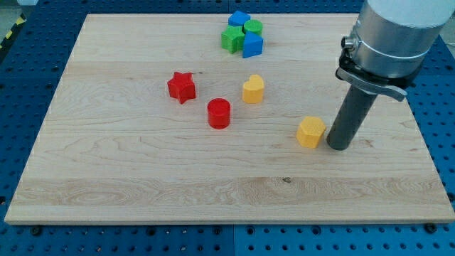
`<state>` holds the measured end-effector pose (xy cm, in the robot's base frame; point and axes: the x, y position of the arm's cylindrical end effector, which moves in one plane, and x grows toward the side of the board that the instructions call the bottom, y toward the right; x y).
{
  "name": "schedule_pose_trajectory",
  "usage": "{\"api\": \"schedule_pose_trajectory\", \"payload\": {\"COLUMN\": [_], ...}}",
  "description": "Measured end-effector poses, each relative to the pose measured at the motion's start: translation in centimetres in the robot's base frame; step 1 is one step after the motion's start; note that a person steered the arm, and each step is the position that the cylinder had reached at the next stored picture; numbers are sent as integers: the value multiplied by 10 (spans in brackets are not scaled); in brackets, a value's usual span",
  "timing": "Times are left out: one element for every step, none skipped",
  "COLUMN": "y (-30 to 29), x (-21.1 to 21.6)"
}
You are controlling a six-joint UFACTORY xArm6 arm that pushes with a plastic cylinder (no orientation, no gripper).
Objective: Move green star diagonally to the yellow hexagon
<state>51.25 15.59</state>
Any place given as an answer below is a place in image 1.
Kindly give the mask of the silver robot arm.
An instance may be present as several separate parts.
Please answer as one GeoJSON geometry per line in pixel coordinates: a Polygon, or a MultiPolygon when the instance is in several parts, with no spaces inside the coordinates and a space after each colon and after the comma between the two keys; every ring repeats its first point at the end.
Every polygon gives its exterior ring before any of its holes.
{"type": "Polygon", "coordinates": [[[348,96],[371,101],[386,95],[403,101],[454,0],[366,0],[348,36],[336,76],[350,83],[348,96]]]}

